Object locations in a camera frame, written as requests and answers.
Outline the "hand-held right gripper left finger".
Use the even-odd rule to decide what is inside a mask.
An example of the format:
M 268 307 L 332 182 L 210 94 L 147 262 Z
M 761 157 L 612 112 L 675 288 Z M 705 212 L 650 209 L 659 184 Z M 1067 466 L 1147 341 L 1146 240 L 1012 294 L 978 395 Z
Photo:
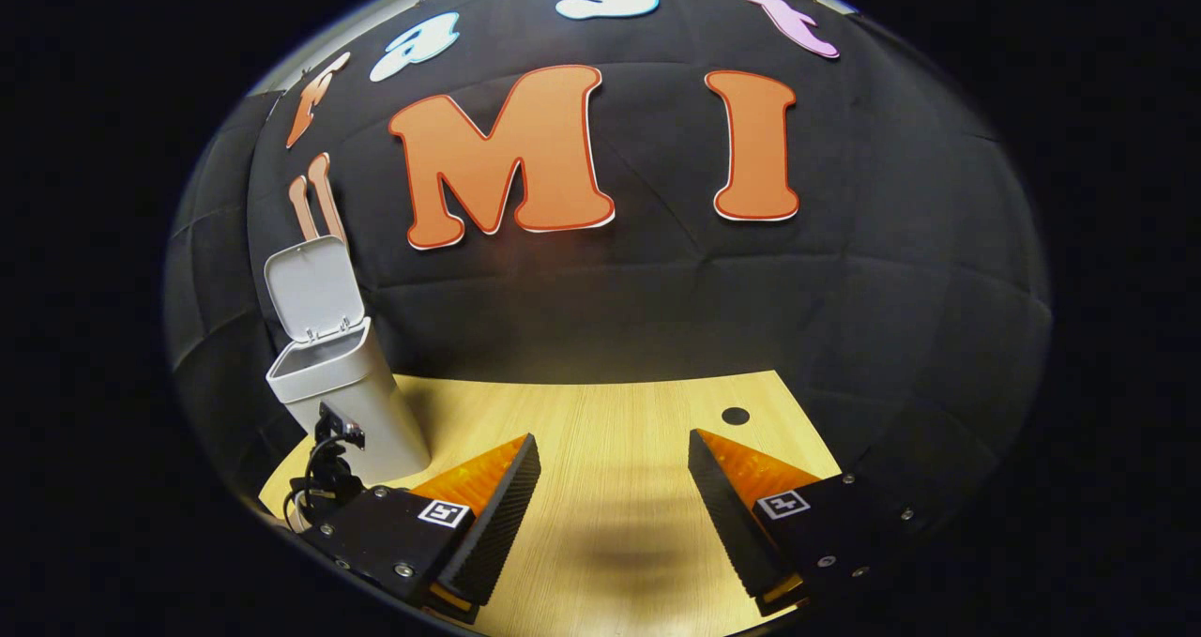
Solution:
M 299 537 L 388 599 L 476 623 L 540 478 L 524 433 L 420 486 L 376 486 L 313 517 Z

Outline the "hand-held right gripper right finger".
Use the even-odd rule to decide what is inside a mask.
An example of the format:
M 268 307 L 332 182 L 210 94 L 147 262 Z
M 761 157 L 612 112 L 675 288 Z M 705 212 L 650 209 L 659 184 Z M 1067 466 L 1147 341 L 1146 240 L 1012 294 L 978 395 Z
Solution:
M 817 478 L 715 431 L 691 430 L 688 470 L 764 618 L 846 599 L 931 526 L 918 505 L 864 474 Z

